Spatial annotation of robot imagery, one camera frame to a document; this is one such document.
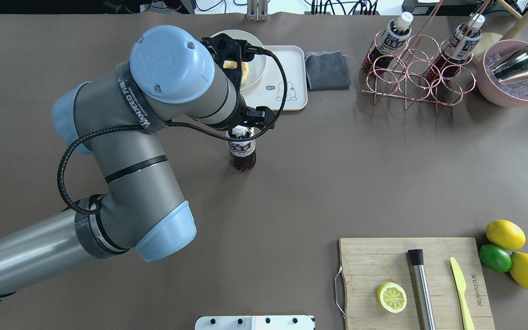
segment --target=yellow knife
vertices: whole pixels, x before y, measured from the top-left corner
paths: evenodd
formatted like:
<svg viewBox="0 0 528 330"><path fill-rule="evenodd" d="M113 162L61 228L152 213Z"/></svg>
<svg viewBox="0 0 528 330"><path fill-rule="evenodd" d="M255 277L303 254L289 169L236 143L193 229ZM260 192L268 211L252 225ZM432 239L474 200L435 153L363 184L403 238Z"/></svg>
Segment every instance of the yellow knife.
<svg viewBox="0 0 528 330"><path fill-rule="evenodd" d="M463 330L475 330L470 311L468 310L468 303L466 297L463 295L466 292L466 279L463 277L462 269L457 264L454 257L449 259L451 263L451 270L453 271L453 279L455 280L455 287L457 288L457 296L459 297L459 306L462 310Z"/></svg>

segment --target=cutting board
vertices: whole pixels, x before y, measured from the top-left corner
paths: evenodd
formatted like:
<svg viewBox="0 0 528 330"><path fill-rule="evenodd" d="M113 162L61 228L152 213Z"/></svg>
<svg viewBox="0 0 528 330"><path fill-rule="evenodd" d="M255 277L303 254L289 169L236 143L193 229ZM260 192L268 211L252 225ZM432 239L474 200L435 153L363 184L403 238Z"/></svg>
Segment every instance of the cutting board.
<svg viewBox="0 0 528 330"><path fill-rule="evenodd" d="M494 330L488 292L476 240L444 238L341 238L340 257L346 301L346 330L420 330L409 272L407 250L423 249L425 273L435 326L463 330L457 290L449 264L455 257L466 280L466 300L477 330ZM407 307L389 313L376 294L384 282L398 283L407 293Z"/></svg>

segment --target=gray napkin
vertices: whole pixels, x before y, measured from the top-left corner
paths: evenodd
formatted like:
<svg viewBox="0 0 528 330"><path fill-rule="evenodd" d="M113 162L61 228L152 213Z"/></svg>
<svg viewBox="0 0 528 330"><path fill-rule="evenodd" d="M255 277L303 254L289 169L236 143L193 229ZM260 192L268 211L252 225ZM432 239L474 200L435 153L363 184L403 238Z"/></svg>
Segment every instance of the gray napkin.
<svg viewBox="0 0 528 330"><path fill-rule="evenodd" d="M349 88L347 56L341 52L308 52L304 59L310 90Z"/></svg>

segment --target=blue joint cap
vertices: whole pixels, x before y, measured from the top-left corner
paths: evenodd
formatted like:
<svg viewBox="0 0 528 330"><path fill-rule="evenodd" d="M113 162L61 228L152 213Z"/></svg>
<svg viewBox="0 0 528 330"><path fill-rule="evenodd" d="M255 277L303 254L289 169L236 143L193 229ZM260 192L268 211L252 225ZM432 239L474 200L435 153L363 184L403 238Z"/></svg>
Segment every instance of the blue joint cap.
<svg viewBox="0 0 528 330"><path fill-rule="evenodd" d="M67 146L79 138L75 127L75 100L81 87L87 83L89 82L80 84L77 88L58 99L52 106L52 124L56 134L65 140ZM80 144L75 151L82 154L90 154L92 152L84 144Z"/></svg>
<svg viewBox="0 0 528 330"><path fill-rule="evenodd" d="M184 201L145 234L135 249L142 260L156 261L187 246L196 234L189 202Z"/></svg>
<svg viewBox="0 0 528 330"><path fill-rule="evenodd" d="M144 32L130 54L130 71L146 94L186 103L207 92L215 77L211 54L187 31L160 25Z"/></svg>

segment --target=bottle label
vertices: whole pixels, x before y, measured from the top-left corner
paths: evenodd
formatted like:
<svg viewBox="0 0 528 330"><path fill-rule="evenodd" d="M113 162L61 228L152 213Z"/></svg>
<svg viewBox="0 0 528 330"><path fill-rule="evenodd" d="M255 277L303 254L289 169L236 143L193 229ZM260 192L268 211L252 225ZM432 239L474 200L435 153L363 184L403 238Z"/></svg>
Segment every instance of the bottle label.
<svg viewBox="0 0 528 330"><path fill-rule="evenodd" d="M409 33L404 36L397 36L388 30L383 34L384 39L381 40L378 49L384 55L396 55L398 50L405 44L405 40L408 39Z"/></svg>
<svg viewBox="0 0 528 330"><path fill-rule="evenodd" d="M464 61L470 57L470 53L480 41L482 36L478 33L477 36L465 36L464 31L460 31L459 27L456 28L455 34L449 38L449 46L444 50L444 54L449 59L457 61Z"/></svg>
<svg viewBox="0 0 528 330"><path fill-rule="evenodd" d="M249 129L250 136L254 134L254 128ZM229 152L237 157L247 157L256 150L256 140L247 142L228 142Z"/></svg>

